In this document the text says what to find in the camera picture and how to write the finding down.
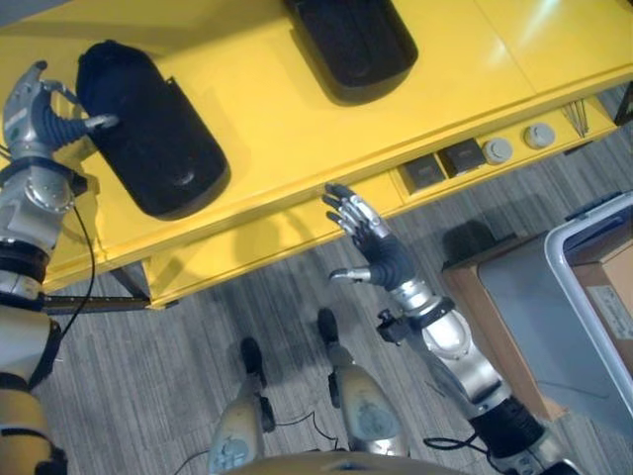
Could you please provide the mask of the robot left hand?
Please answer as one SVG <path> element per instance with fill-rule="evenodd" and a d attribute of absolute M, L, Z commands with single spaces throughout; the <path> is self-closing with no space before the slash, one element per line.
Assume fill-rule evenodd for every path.
<path fill-rule="evenodd" d="M 79 99 L 62 82 L 43 79 L 47 69 L 43 59 L 35 61 L 18 79 L 3 108 L 2 126 L 9 155 L 13 160 L 28 157 L 51 159 L 53 154 L 83 137 L 116 126 L 114 114 L 83 118 L 63 118 L 51 106 L 53 93 L 77 106 Z"/>

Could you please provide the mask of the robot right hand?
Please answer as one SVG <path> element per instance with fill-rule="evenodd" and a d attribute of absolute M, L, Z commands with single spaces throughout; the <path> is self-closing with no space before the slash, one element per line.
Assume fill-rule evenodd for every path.
<path fill-rule="evenodd" d="M 428 307 L 437 299 L 419 277 L 406 246 L 364 198 L 342 184 L 327 183 L 322 201 L 330 207 L 327 218 L 351 238 L 367 261 L 361 267 L 331 271 L 330 281 L 381 287 L 406 313 Z"/>

